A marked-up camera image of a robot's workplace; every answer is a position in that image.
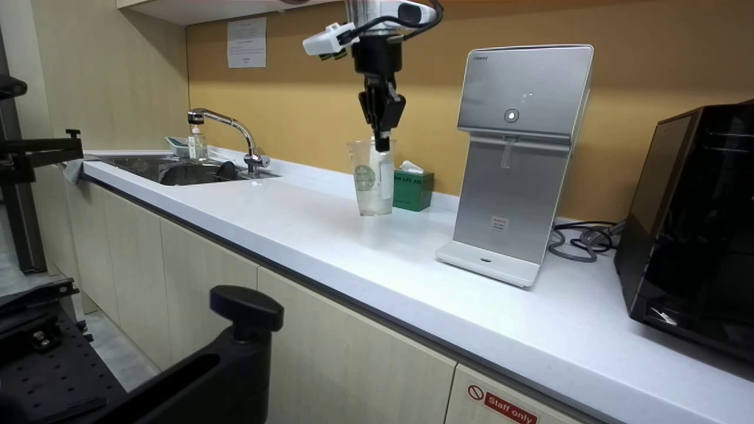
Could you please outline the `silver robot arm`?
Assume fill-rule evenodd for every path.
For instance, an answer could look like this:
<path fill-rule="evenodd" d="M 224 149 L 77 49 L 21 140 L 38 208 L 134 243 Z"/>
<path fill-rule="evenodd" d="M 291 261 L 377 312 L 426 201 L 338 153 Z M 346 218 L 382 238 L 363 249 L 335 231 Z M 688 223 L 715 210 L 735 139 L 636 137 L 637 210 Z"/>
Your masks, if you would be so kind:
<path fill-rule="evenodd" d="M 439 0 L 346 0 L 348 27 L 338 37 L 350 49 L 353 66 L 363 75 L 358 103 L 372 129 L 375 149 L 390 149 L 390 129 L 398 124 L 405 96 L 396 89 L 402 67 L 402 42 L 442 20 Z"/>

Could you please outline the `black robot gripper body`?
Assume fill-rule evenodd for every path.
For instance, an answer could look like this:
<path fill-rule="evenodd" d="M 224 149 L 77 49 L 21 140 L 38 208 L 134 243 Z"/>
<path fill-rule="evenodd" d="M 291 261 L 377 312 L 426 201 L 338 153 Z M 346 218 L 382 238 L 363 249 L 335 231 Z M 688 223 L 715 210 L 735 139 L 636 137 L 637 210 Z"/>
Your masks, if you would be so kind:
<path fill-rule="evenodd" d="M 396 72 L 402 66 L 402 49 L 385 36 L 363 36 L 350 47 L 353 66 L 363 75 L 363 92 L 358 100 L 363 106 L 383 106 L 385 100 L 401 100 L 396 92 Z"/>

